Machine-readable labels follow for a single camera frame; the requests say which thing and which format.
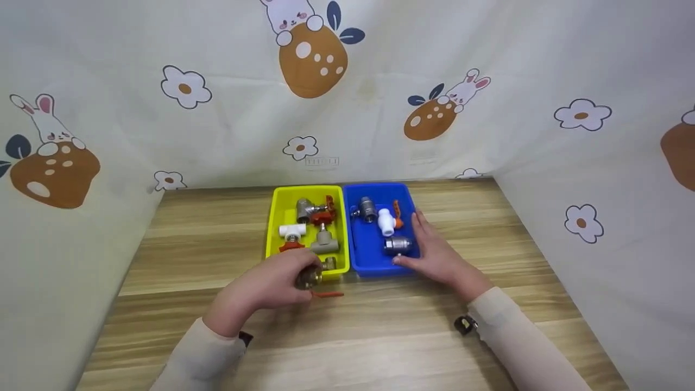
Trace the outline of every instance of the yellow tray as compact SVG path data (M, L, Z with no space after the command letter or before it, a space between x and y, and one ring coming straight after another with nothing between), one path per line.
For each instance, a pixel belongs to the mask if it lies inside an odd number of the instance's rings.
M348 245L348 222L345 220L345 201L343 189L340 186L290 186L278 187L272 193L270 205L270 218L268 220L268 236L265 240L265 257L277 254L279 248L285 244L285 238L278 231L280 225L297 223L297 200L306 198L315 205L326 203L326 196L333 197L336 208L336 220L327 227L338 241L340 246L337 253L321 254L318 257L324 261L327 257L336 258L335 270L323 272L324 280L340 278L341 274L350 270L350 250ZM309 247L316 240L318 228L313 224L306 225L306 235L300 239L300 243Z

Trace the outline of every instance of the brown flower center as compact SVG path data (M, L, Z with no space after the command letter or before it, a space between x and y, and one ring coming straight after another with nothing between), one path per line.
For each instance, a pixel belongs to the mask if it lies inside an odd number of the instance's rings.
M182 94L188 95L192 90L190 89L190 86L188 84L181 83L179 84L179 91L181 91Z

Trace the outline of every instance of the wrist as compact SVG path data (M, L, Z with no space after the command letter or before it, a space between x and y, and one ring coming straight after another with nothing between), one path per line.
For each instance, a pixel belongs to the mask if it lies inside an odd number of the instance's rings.
M495 285L478 269L462 271L455 275L452 288L464 304L478 298L478 296L492 289Z

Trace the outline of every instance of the child's hand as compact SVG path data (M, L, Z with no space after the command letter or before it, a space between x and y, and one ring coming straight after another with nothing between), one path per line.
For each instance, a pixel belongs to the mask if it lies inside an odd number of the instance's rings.
M449 285L465 303L470 303L493 287L492 282L480 270L466 262L439 235L421 210L413 213L411 224L420 247L420 258L399 256L393 258L394 264Z
M269 257L220 291L203 322L219 335L235 337L256 310L310 301L311 292L295 288L295 280L311 264L321 267L308 248Z

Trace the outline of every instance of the orange valve handle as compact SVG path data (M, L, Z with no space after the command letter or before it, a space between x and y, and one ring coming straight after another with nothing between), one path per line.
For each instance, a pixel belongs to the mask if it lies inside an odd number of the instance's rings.
M326 210L331 214L333 219L336 218L336 205L333 203L333 197L326 195Z
M329 297L343 297L345 294L343 292L314 292L311 291L311 295L318 298L329 298Z
M298 241L286 241L285 244L280 247L280 253L287 250L292 250L293 248L304 248L304 245Z
M311 223L317 227L320 227L321 224L330 225L330 223L333 223L334 217L335 216L331 215L328 211L314 213L311 215Z
M395 213L395 229L399 230L403 228L403 220L400 219L400 207L398 206L398 200L393 200L393 213Z

